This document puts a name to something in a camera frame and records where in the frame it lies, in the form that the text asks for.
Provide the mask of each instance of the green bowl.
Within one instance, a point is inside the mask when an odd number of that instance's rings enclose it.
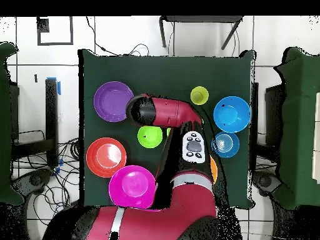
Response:
[[[137,140],[144,148],[155,148],[163,140],[163,130],[156,126],[143,126],[137,132]]]

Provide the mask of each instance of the black table leg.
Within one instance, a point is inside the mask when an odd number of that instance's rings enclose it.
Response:
[[[239,26],[239,24],[240,24],[240,21],[236,22],[236,23],[233,25],[233,27],[232,27],[229,35],[227,36],[227,39],[225,40],[224,44],[223,44],[222,47],[221,47],[222,50],[224,50],[224,48],[225,48],[225,47],[227,46],[227,44],[229,43],[231,37],[233,36],[233,34],[234,34],[234,32],[236,31],[236,29],[237,29],[237,27]]]
[[[161,16],[161,17],[159,18],[159,25],[160,25],[160,33],[161,33],[161,39],[162,39],[162,46],[163,46],[163,48],[165,48],[165,47],[166,47],[166,38],[164,37],[163,19],[164,19],[164,16]]]

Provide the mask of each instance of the tiled floor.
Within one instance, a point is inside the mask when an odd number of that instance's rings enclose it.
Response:
[[[59,42],[68,39],[69,18],[49,17],[49,33],[41,33],[43,41]],[[78,136],[78,54],[81,48],[91,49],[98,55],[108,55],[94,44],[94,33],[88,26],[86,17],[73,17],[72,46],[37,46],[35,17],[1,17],[0,41],[9,41],[18,46],[17,55],[8,58],[11,80],[20,87],[19,130],[45,130],[44,119],[44,80],[56,77],[61,81],[61,95],[58,97],[59,142]],[[133,17],[89,17],[90,25],[96,29],[96,42],[114,53],[129,53],[139,43],[149,48],[149,55],[173,55],[173,39],[170,47],[163,48],[159,32],[159,16]],[[230,24],[215,23],[177,23],[175,52],[176,56],[238,56],[244,50],[257,52],[255,81],[259,83],[259,121],[258,131],[266,132],[264,91],[269,86],[281,82],[273,66],[281,64],[283,52],[291,46],[299,46],[310,54],[320,53],[319,18],[315,16],[245,16],[238,27],[236,42],[232,38],[225,50],[221,50],[231,29]],[[173,31],[171,23],[164,22],[166,43],[168,45]],[[141,55],[147,49],[141,46]],[[21,141],[40,139],[41,134],[23,134]],[[264,135],[259,134],[258,142],[264,143]],[[28,169],[20,169],[20,175]],[[49,186],[56,186],[52,180]],[[79,197],[77,186],[69,185],[72,201]],[[27,225],[31,240],[41,240],[46,225],[53,216],[43,196],[36,199],[33,209],[32,196],[27,210]],[[270,240],[273,229],[273,212],[268,198],[261,197],[252,187],[252,199],[256,202],[253,209],[236,210],[241,223],[244,240]]]

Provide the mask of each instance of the blue cup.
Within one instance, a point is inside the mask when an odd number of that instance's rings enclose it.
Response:
[[[213,111],[213,119],[217,127],[227,133],[237,133],[247,127],[250,115],[247,102],[235,96],[221,99]]]
[[[216,146],[214,140],[211,141],[211,148],[221,158],[231,158],[240,147],[239,138],[234,133],[219,132],[216,135]]]

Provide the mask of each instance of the plastic cup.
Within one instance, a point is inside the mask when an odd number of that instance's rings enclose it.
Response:
[[[209,99],[209,92],[203,86],[197,86],[191,91],[191,101],[195,105],[203,105]]]
[[[143,126],[137,132],[139,143],[145,148],[155,148],[163,140],[163,131],[156,126]]]

